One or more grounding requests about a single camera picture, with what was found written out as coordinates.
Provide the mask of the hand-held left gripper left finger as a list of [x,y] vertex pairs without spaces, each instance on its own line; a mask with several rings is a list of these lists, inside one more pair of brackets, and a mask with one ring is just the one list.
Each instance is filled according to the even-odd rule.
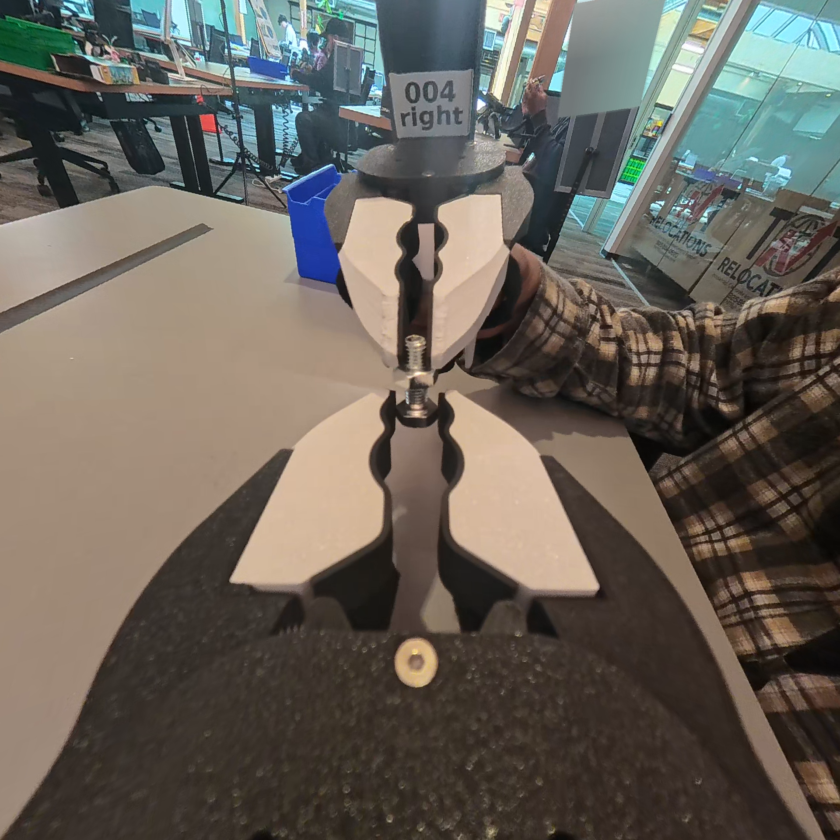
[[386,392],[368,392],[294,446],[229,581],[303,595],[385,528],[385,489],[371,466],[386,433]]

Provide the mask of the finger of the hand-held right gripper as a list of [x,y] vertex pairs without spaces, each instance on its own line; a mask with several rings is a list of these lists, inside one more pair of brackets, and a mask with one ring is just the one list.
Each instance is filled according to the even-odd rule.
[[413,222],[413,263],[431,286],[428,367],[441,371],[462,352],[473,360],[477,334],[508,271],[498,193],[453,199],[436,223]]
[[352,308],[391,370],[399,366],[401,284],[397,267],[404,253],[398,235],[412,217],[409,203],[361,198],[353,205],[339,252]]

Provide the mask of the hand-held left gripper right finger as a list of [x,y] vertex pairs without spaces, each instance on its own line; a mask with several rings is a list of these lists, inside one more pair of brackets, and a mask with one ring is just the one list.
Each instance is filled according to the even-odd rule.
[[453,598],[595,596],[600,585],[539,451],[456,391],[441,396],[439,433],[448,483],[439,574]]

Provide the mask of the blue plastic bin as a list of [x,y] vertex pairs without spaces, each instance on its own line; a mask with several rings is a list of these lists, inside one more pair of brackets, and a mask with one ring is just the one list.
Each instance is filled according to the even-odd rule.
[[325,205],[340,181],[341,174],[333,164],[328,164],[282,190],[287,199],[297,270],[303,279],[330,285],[336,283],[340,261],[330,234]]

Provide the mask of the silver steel bolt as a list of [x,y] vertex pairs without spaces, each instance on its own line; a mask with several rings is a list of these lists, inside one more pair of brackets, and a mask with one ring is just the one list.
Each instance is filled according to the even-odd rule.
[[[424,336],[418,334],[406,336],[404,347],[405,359],[399,368],[405,371],[433,371],[427,364],[427,344]],[[402,425],[425,428],[435,423],[438,406],[429,398],[431,388],[395,391],[396,414]]]

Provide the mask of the person's right forearm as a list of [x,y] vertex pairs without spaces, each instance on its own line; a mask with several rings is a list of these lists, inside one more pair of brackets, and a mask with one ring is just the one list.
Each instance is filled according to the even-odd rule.
[[480,339],[469,373],[561,396],[687,454],[838,362],[838,268],[738,311],[616,308],[540,265],[508,337]]

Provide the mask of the person's right hand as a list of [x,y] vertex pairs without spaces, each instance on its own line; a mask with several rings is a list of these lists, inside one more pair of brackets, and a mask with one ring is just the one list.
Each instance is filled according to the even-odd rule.
[[542,283],[543,262],[519,244],[511,247],[507,274],[477,339],[509,340],[525,319]]

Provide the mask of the grey light panel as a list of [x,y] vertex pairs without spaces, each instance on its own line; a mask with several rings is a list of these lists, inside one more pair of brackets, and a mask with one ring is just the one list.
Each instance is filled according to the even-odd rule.
[[570,118],[554,191],[610,198],[638,107]]
[[335,40],[333,43],[332,89],[336,93],[359,97],[362,90],[364,51],[349,43]]

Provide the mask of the black tripod stand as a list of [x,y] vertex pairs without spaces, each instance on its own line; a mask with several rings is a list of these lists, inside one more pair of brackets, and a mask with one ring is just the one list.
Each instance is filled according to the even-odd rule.
[[581,163],[578,167],[574,180],[568,192],[555,192],[548,216],[549,239],[542,253],[542,262],[548,264],[553,251],[559,241],[562,227],[570,213],[572,203],[585,180],[593,159],[598,155],[597,149],[592,146],[585,148]]
[[[257,182],[264,192],[272,195],[284,212],[287,199],[281,191],[285,180],[277,169],[277,138],[274,124],[274,107],[282,99],[289,99],[295,88],[270,77],[262,77],[243,66],[235,64],[234,51],[228,26],[228,2],[219,3],[224,32],[224,47],[221,56],[226,72],[222,79],[228,89],[227,96],[218,96],[219,109],[230,112],[234,127],[226,124],[220,127],[223,135],[234,142],[235,156],[231,170],[223,180],[226,184],[236,173],[241,174],[243,201],[249,204],[249,187]],[[249,110],[254,116],[256,149],[252,151],[245,141],[242,110]]]

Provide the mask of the printed cardboard moving box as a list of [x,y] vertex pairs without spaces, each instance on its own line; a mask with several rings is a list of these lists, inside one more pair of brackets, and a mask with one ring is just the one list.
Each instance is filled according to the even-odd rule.
[[666,259],[705,258],[711,251],[705,233],[709,213],[725,191],[719,180],[702,181],[674,174],[659,186],[633,231],[630,248],[657,266]]
[[739,226],[689,291],[696,302],[733,310],[802,283],[838,245],[838,207],[789,190],[748,196]]

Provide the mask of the wooden desk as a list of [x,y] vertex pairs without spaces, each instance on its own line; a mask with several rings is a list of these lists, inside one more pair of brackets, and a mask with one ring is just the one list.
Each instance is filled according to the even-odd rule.
[[140,81],[131,86],[107,86],[93,80],[66,77],[54,71],[1,63],[2,83],[35,89],[56,88],[76,100],[82,114],[111,120],[165,118],[170,120],[182,179],[176,183],[189,193],[214,195],[200,116],[211,113],[218,96],[228,89],[222,75],[195,70],[191,76],[168,75],[169,84]]

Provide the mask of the person's plaid shirt torso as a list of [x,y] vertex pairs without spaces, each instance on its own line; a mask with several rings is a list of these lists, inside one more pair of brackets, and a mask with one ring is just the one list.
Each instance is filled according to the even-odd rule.
[[839,375],[824,366],[654,486],[826,838],[838,838]]

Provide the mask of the black bag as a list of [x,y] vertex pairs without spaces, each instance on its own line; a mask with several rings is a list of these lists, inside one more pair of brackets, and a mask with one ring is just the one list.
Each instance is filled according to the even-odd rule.
[[158,175],[165,163],[141,119],[111,120],[110,125],[131,169],[138,175]]

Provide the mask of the black office chair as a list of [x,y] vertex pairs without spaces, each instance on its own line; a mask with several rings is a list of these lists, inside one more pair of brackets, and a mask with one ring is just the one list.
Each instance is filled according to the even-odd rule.
[[[81,135],[88,130],[71,93],[2,83],[2,116],[12,122],[17,138],[25,142],[25,147],[3,153],[1,163],[30,162],[37,175],[39,195],[54,197],[59,207],[78,204],[67,172],[68,164],[105,181],[111,194],[120,193],[120,186],[105,161],[64,145],[66,134]],[[53,186],[58,186],[57,196]]]

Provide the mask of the stack of green bins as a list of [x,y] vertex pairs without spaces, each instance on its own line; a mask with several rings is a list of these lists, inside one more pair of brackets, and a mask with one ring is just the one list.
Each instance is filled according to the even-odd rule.
[[53,67],[53,55],[79,55],[67,32],[14,17],[1,18],[1,60],[36,69]]

